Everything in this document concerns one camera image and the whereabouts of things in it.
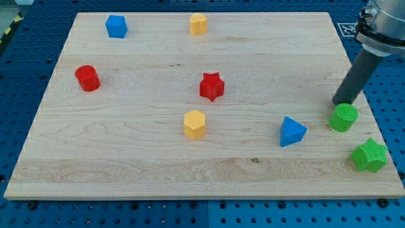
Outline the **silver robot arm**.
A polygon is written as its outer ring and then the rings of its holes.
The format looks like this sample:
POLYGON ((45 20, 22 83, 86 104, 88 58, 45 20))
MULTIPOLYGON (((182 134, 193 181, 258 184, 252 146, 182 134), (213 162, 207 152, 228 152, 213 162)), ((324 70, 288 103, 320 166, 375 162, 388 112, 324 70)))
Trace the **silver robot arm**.
POLYGON ((404 56, 404 0, 369 0, 359 13, 355 39, 376 56, 404 56))

